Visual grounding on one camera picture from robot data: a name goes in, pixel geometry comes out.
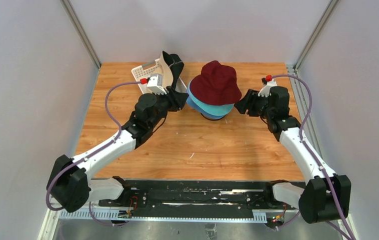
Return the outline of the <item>dark red hat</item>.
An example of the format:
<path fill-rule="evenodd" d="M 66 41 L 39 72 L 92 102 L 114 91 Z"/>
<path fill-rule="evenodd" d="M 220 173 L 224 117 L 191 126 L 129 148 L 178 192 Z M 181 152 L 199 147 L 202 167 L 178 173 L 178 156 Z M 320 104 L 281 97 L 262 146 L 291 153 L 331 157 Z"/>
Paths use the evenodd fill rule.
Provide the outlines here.
<path fill-rule="evenodd" d="M 212 106 L 232 105 L 242 97 L 236 70 L 217 60 L 202 67 L 200 74 L 189 83 L 189 91 L 202 103 Z"/>

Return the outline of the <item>beige bucket hat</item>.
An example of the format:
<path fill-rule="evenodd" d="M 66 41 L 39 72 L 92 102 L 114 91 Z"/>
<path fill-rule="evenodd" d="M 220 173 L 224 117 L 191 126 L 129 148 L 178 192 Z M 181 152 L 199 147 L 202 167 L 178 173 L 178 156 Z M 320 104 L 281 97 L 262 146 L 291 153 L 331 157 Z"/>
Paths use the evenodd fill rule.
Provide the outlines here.
<path fill-rule="evenodd" d="M 158 65 L 157 68 L 154 70 L 154 73 L 162 75 L 161 86 L 164 88 L 166 88 L 167 86 L 171 86 L 174 79 L 171 70 L 171 66 L 175 63 L 174 59 L 170 54 L 168 54 L 165 51 L 162 51 L 157 63 Z"/>

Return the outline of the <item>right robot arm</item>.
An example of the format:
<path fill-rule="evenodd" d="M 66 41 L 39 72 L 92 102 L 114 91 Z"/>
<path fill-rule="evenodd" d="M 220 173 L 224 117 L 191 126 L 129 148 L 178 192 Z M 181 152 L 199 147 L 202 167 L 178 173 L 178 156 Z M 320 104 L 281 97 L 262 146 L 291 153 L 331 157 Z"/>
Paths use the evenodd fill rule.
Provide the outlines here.
<path fill-rule="evenodd" d="M 304 188 L 286 180 L 267 183 L 263 202 L 271 209 L 282 203 L 296 208 L 308 224 L 346 219 L 351 181 L 337 174 L 313 149 L 297 118 L 290 115 L 289 101 L 287 88 L 273 86 L 266 94 L 250 89 L 234 104 L 240 114 L 266 121 L 268 130 L 287 149 L 304 177 Z"/>

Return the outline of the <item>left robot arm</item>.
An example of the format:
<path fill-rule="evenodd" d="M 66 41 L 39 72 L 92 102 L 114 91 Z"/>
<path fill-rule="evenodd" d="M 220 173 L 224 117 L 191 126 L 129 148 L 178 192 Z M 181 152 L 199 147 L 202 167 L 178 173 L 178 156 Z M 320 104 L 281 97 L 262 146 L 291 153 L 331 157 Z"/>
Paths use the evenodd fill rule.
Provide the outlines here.
<path fill-rule="evenodd" d="M 45 200 L 50 210 L 73 213 L 99 200 L 112 200 L 119 207 L 130 202 L 131 193 L 121 181 L 114 177 L 95 179 L 94 175 L 144 144 L 168 112 L 184 108 L 189 95 L 171 86 L 166 89 L 166 94 L 142 94 L 129 120 L 104 142 L 74 157 L 63 154 L 55 160 L 46 187 Z"/>

